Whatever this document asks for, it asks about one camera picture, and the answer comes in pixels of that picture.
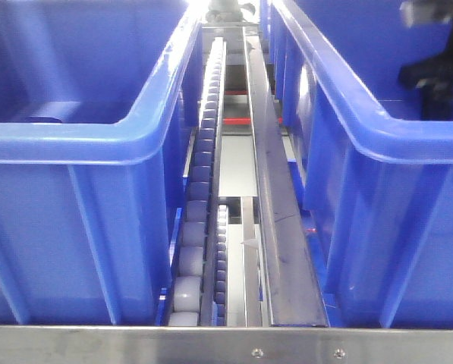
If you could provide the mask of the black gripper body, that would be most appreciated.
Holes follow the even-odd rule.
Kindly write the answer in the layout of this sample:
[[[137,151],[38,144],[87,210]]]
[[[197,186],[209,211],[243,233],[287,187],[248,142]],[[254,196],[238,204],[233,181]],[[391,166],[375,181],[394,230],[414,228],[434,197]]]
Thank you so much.
[[[400,12],[406,27],[451,23],[445,48],[436,55],[402,65],[398,82],[405,89],[420,91],[423,120],[453,121],[453,1],[404,1]]]

